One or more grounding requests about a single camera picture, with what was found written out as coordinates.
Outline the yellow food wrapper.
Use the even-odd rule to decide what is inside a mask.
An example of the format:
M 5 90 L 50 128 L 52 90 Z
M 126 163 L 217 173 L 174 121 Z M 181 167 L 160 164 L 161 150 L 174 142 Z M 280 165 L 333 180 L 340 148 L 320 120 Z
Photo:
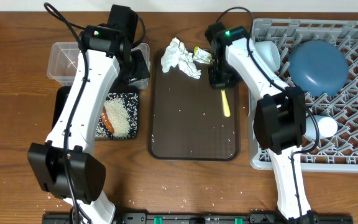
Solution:
M 193 51 L 193 61 L 210 65 L 213 59 L 209 52 L 196 46 Z

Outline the yellow spoon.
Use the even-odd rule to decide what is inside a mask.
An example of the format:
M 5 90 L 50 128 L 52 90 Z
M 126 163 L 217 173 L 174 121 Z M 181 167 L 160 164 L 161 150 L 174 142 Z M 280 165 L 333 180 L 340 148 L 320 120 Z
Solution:
M 223 114 L 225 117 L 230 117 L 231 116 L 231 111 L 229 108 L 229 103 L 227 100 L 227 96 L 226 96 L 226 91 L 225 90 L 221 90 L 221 99 L 222 99 L 222 104 L 223 104 Z

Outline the white paper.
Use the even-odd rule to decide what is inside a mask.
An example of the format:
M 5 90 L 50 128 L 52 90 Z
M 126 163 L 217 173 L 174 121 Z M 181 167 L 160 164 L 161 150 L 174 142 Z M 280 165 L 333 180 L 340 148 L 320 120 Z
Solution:
M 162 72 L 167 73 L 170 68 L 178 67 L 190 78 L 200 79 L 201 70 L 193 63 L 193 54 L 189 53 L 184 45 L 176 37 L 173 38 L 161 58 Z

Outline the light blue rice bowl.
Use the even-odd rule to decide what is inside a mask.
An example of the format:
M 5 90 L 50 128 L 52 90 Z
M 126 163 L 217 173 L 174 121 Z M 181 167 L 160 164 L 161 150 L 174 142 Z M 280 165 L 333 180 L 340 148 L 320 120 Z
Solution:
M 261 41 L 255 43 L 255 48 L 269 68 L 273 72 L 277 72 L 281 63 L 277 46 L 272 41 Z

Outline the large blue plate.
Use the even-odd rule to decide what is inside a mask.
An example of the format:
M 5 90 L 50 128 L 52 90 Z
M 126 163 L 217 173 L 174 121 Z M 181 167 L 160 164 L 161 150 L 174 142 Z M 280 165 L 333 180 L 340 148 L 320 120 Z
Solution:
M 334 45 L 311 40 L 297 46 L 288 57 L 293 83 L 313 96 L 336 95 L 345 85 L 349 66 Z

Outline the light blue cup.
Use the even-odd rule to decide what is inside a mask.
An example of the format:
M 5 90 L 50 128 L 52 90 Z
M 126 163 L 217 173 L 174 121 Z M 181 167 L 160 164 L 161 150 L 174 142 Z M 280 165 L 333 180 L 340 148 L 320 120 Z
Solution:
M 318 125 L 320 139 L 333 137 L 338 131 L 337 122 L 333 118 L 320 115 L 314 115 L 314 118 Z M 316 131 L 310 116 L 306 118 L 305 136 L 309 139 L 316 140 Z

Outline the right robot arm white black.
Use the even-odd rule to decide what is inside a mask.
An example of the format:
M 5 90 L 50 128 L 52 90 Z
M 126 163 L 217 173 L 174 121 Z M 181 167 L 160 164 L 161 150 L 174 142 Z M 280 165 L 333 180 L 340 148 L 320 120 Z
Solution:
M 253 120 L 254 136 L 272 161 L 282 223 L 314 223 L 306 198 L 301 173 L 301 144 L 306 133 L 305 94 L 290 87 L 275 74 L 279 62 L 275 44 L 255 45 L 250 32 L 242 26 L 226 29 L 222 23 L 210 25 L 205 32 L 213 64 L 209 68 L 211 85 L 222 88 L 229 78 L 241 77 L 257 104 Z

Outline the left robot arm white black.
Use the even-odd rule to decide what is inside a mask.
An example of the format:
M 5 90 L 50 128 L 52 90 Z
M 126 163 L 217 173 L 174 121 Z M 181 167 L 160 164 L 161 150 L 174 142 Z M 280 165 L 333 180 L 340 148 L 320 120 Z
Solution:
M 136 25 L 87 26 L 77 38 L 74 82 L 44 144 L 30 145 L 27 158 L 40 188 L 73 204 L 72 222 L 111 223 L 115 206 L 103 191 L 106 168 L 94 158 L 97 122 L 113 84 L 132 82 L 146 71 L 132 58 Z

